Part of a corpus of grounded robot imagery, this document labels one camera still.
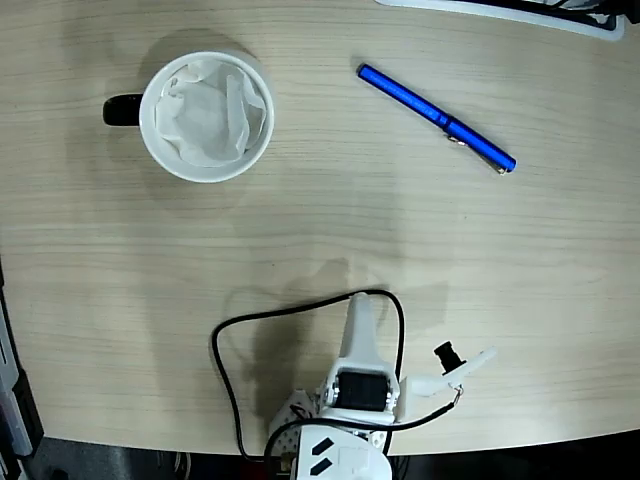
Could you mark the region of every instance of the white plastic part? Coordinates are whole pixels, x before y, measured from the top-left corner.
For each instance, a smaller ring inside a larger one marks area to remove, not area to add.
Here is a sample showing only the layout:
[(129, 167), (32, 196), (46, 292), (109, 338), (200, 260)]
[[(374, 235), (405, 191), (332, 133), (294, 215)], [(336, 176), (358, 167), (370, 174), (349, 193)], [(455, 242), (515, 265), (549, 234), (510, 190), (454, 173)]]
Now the white plastic part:
[(366, 440), (338, 428), (305, 425), (291, 478), (297, 480), (390, 480), (389, 461)]
[[(389, 425), (395, 420), (393, 408), (400, 395), (400, 385), (393, 366), (382, 360), (378, 354), (375, 326), (371, 299), (365, 293), (355, 294), (349, 301), (340, 356), (329, 370), (329, 375), (321, 390), (321, 417), (349, 419), (380, 425)], [(385, 410), (371, 412), (332, 407), (340, 389), (340, 386), (337, 385), (337, 378), (342, 371), (375, 373), (387, 377), (390, 395)]]
[(475, 372), (487, 360), (495, 357), (496, 353), (497, 351), (494, 347), (484, 350), (445, 375), (408, 375), (400, 382), (400, 398), (396, 409), (397, 421), (410, 420), (414, 397), (430, 397), (445, 388), (462, 387), (463, 378)]
[[(308, 418), (316, 416), (316, 407), (304, 390), (294, 390), (284, 405), (278, 410), (278, 413), (276, 413), (276, 416), (269, 424), (269, 436), (285, 423), (298, 420), (300, 417), (296, 415), (296, 412)], [(300, 427), (285, 430), (280, 434), (273, 446), (273, 455), (278, 457), (283, 453), (295, 454), (298, 451), (299, 439)]]
[[(480, 3), (464, 2), (460, 0), (376, 0), (383, 5), (397, 7), (413, 7), (426, 8), (430, 10), (440, 10), (445, 12), (468, 13), (471, 15), (481, 15), (485, 17), (502, 18), (505, 20), (514, 20), (517, 22), (531, 23), (533, 25), (541, 25), (544, 27), (557, 28), (569, 32), (589, 35), (591, 37), (600, 38), (602, 40), (617, 41), (624, 34), (623, 17), (616, 18), (615, 29), (609, 31), (598, 27), (592, 27), (571, 20), (550, 17), (547, 15), (538, 15), (521, 10), (511, 8), (494, 7), (491, 5), (482, 5)], [(603, 15), (594, 15), (594, 18), (604, 18)]]

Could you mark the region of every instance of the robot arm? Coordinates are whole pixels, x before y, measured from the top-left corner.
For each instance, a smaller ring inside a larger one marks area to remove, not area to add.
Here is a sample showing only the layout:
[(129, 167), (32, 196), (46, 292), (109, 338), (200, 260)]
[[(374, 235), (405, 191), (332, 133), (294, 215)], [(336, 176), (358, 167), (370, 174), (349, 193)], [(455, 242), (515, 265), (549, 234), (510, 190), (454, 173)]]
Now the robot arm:
[[(351, 297), (340, 356), (318, 391), (315, 416), (391, 425), (408, 420), (412, 399), (446, 388), (462, 388), (465, 376), (495, 356), (490, 348), (472, 360), (460, 360), (449, 342), (435, 351), (445, 374), (411, 375), (401, 384), (393, 367), (378, 355), (371, 300)], [(391, 466), (382, 453), (386, 433), (375, 429), (343, 429), (304, 425), (291, 479), (391, 480)]]

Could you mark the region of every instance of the blue pen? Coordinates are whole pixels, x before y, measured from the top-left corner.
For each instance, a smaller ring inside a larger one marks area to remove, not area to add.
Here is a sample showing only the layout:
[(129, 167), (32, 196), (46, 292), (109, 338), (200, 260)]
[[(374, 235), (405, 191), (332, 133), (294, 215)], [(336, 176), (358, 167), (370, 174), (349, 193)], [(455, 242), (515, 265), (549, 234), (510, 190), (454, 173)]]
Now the blue pen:
[(467, 127), (460, 120), (443, 112), (435, 105), (427, 102), (424, 98), (416, 95), (398, 82), (391, 80), (375, 68), (366, 64), (361, 65), (358, 69), (358, 77), (440, 127), (447, 134), (449, 140), (471, 148), (498, 173), (508, 173), (516, 168), (515, 159), (502, 149), (498, 148), (472, 128)]

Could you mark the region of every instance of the pen clip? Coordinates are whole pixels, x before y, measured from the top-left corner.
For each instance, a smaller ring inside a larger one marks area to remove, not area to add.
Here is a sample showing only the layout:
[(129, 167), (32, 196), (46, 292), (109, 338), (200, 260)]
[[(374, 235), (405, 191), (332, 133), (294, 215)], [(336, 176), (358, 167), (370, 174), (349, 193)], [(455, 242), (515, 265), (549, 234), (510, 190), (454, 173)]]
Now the pen clip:
[[(465, 142), (463, 142), (462, 140), (458, 140), (456, 137), (454, 137), (453, 135), (445, 135), (445, 137), (447, 137), (447, 140), (449, 140), (450, 142), (453, 142), (457, 145), (463, 146), (463, 147), (468, 147), (469, 145), (466, 144)], [(469, 150), (471, 150), (473, 153), (475, 153), (476, 155), (478, 155), (482, 160), (484, 160), (484, 162), (489, 165), (489, 167), (491, 167), (491, 169), (494, 172), (497, 172), (499, 175), (504, 175), (505, 173), (507, 173), (507, 170), (498, 165), (497, 163), (491, 161), (491, 159), (485, 157), (484, 155), (480, 155), (478, 152), (476, 152), (473, 148), (469, 148)]]

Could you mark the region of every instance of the white mug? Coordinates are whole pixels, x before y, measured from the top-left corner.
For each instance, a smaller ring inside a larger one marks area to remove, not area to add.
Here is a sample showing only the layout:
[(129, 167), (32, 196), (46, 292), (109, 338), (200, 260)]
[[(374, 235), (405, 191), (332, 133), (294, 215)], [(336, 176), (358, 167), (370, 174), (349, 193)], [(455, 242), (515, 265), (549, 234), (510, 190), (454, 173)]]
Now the white mug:
[[(219, 167), (199, 167), (180, 158), (178, 150), (163, 139), (155, 126), (155, 107), (162, 88), (180, 68), (194, 60), (216, 59), (231, 63), (244, 70), (254, 82), (267, 107), (262, 132), (258, 141), (235, 162)], [(139, 126), (147, 150), (166, 171), (198, 183), (216, 183), (229, 180), (249, 169), (262, 156), (273, 134), (275, 106), (270, 82), (260, 63), (244, 52), (225, 50), (194, 52), (176, 58), (154, 75), (143, 94), (118, 95), (104, 103), (102, 117), (111, 126)]]

